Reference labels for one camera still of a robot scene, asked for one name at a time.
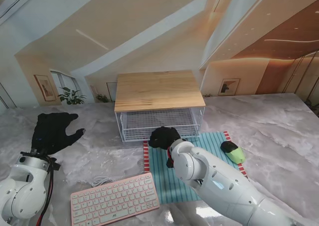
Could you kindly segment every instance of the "keyboard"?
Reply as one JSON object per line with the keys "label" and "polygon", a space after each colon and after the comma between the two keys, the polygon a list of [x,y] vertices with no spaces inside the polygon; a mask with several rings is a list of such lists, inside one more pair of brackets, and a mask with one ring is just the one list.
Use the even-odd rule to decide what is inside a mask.
{"label": "keyboard", "polygon": [[71,194],[73,226],[102,226],[160,207],[151,173]]}

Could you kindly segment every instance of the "wooden tabletop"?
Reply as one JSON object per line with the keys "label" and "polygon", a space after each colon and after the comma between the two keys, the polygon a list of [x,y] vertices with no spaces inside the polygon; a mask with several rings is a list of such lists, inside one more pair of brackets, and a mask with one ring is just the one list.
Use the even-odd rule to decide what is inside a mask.
{"label": "wooden tabletop", "polygon": [[204,107],[192,71],[119,74],[115,112]]}

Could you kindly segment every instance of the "marble table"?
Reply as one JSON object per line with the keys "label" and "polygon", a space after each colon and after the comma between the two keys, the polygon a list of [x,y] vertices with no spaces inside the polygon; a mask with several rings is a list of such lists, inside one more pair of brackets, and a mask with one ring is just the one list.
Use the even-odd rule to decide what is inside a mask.
{"label": "marble table", "polygon": [[[288,212],[319,223],[319,119],[307,106],[294,94],[211,97],[205,102],[201,132],[227,130],[244,149],[244,167],[256,188]],[[79,114],[67,134],[87,129],[75,144],[54,155],[62,166],[55,172],[54,192],[42,221],[46,226],[70,226],[70,194],[90,188],[98,175],[123,179],[142,174],[142,144],[121,142],[112,103],[7,110],[0,115],[0,180],[8,176],[19,152],[30,150],[37,116],[53,112]],[[113,225],[240,224],[197,201],[161,205]]]}

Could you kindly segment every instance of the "wire basket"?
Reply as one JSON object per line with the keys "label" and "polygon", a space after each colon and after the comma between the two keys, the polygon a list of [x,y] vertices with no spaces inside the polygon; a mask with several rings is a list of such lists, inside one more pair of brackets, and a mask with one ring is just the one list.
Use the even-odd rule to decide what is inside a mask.
{"label": "wire basket", "polygon": [[158,127],[174,127],[181,137],[199,136],[204,108],[116,113],[122,141],[149,140]]}

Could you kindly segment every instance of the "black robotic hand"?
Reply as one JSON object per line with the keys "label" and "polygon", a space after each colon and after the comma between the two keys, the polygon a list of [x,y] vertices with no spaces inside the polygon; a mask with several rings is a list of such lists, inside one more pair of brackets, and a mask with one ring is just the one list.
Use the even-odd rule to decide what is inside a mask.
{"label": "black robotic hand", "polygon": [[73,135],[66,135],[65,129],[78,114],[40,114],[34,129],[31,149],[44,155],[54,154],[75,143],[83,136],[85,129],[78,129]]}
{"label": "black robotic hand", "polygon": [[167,150],[178,139],[180,139],[180,135],[175,128],[162,126],[152,132],[149,145],[153,148],[160,147],[163,150]]}

